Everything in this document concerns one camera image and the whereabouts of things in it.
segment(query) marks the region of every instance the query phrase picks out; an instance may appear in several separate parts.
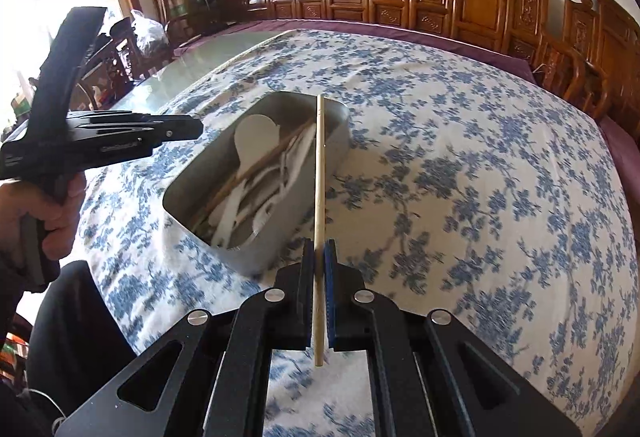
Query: plastic bag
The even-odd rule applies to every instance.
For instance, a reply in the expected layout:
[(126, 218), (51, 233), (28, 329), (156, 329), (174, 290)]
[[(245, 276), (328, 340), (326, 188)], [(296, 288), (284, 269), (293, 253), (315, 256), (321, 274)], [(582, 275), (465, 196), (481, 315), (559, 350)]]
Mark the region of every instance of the plastic bag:
[(150, 18), (145, 18), (140, 11), (133, 10), (134, 17), (132, 26), (138, 37), (138, 49), (145, 58), (151, 57), (156, 49), (169, 44), (169, 38), (164, 33), (162, 24)]

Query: black metal bracket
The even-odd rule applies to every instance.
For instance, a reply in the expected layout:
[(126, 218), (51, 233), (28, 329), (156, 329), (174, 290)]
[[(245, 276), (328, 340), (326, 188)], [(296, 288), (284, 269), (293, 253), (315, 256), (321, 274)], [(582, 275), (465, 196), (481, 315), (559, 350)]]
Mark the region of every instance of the black metal bracket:
[[(401, 311), (324, 248), (336, 352), (366, 351), (378, 437), (578, 437), (578, 428), (452, 314)], [(272, 289), (191, 311), (61, 426), (58, 437), (257, 437), (271, 353), (311, 340), (314, 248)]]
[[(105, 11), (75, 7), (62, 22), (40, 69), (31, 117), (0, 148), (0, 180), (29, 181), (62, 204), (76, 173), (148, 157), (166, 141), (202, 133), (202, 122), (187, 115), (68, 112)], [(42, 221), (28, 214), (21, 218), (24, 261), (17, 270), (31, 292), (43, 292), (60, 275), (60, 263), (42, 250), (46, 236)]]

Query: black clothing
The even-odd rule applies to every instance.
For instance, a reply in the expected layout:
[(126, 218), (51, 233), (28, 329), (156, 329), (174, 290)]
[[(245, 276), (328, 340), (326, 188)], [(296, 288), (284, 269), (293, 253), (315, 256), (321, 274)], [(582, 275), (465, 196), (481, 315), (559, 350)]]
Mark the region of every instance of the black clothing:
[[(4, 273), (0, 283), (0, 330), (5, 334), (24, 289), (9, 293)], [(47, 290), (31, 333), (28, 386), (48, 394), (69, 416), (135, 357), (98, 293), (87, 263), (65, 265)], [(29, 398), (32, 404), (16, 399), (10, 388), (0, 385), (3, 436), (50, 435), (60, 413), (37, 394)], [(34, 408), (41, 414), (34, 413)]]

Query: wooden chair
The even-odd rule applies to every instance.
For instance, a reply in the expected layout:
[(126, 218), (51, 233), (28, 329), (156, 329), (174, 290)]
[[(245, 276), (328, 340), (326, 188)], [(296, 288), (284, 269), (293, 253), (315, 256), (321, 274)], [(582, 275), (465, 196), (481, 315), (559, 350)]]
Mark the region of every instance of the wooden chair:
[(151, 56), (143, 56), (129, 17), (115, 23), (109, 30), (109, 36), (122, 61), (128, 65), (132, 80), (146, 80), (174, 60), (170, 46), (160, 46)]
[(575, 49), (543, 32), (534, 58), (539, 86), (561, 97), (598, 121), (610, 105), (610, 93), (601, 70), (588, 65)]
[(91, 99), (93, 110), (110, 108), (133, 88), (133, 81), (125, 70), (116, 46), (112, 40), (97, 51), (88, 62), (92, 68), (78, 82), (77, 87)]
[[(38, 88), (38, 80), (36, 78), (29, 78), (29, 84), (31, 85), (31, 88), (33, 88), (33, 92), (35, 92)], [(76, 84), (76, 87), (71, 92), (69, 110), (72, 112), (98, 110), (98, 104), (95, 102), (94, 91), (83, 86), (80, 82)]]

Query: silver screw head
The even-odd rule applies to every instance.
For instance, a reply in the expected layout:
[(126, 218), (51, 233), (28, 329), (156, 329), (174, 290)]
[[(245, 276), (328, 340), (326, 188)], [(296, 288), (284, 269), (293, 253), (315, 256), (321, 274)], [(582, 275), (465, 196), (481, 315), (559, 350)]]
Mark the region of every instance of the silver screw head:
[(282, 289), (269, 289), (264, 293), (264, 299), (271, 303), (278, 303), (284, 300), (284, 291)]
[(353, 298), (358, 303), (371, 303), (376, 298), (376, 295), (374, 295), (371, 291), (362, 289), (361, 291), (356, 292), (353, 295)]
[(447, 311), (433, 311), (431, 313), (431, 321), (436, 325), (449, 325), (451, 322), (451, 314)]
[(193, 311), (187, 316), (187, 321), (191, 325), (202, 325), (209, 319), (209, 315), (205, 311)]

